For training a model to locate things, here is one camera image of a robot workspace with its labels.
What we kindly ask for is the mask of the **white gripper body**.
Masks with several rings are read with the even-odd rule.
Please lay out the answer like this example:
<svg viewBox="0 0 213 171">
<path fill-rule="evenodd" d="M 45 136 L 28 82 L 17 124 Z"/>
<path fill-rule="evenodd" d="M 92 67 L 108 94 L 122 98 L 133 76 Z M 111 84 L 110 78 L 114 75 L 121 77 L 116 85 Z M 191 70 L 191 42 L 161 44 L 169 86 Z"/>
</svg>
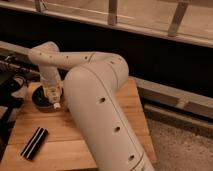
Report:
<svg viewBox="0 0 213 171">
<path fill-rule="evenodd" d="M 61 90 L 61 77 L 56 67 L 40 66 L 40 82 L 45 90 L 54 88 Z"/>
</svg>

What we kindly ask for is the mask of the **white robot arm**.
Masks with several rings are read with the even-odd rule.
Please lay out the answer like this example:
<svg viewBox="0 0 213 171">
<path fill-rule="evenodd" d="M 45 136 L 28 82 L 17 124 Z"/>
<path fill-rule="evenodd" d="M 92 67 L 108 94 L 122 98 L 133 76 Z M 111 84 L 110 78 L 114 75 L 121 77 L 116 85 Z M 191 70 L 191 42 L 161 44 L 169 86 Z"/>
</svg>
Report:
<svg viewBox="0 0 213 171">
<path fill-rule="evenodd" d="M 129 77 L 125 59 L 106 52 L 62 52 L 49 41 L 28 51 L 54 106 L 64 97 L 100 171 L 155 171 L 115 97 Z"/>
</svg>

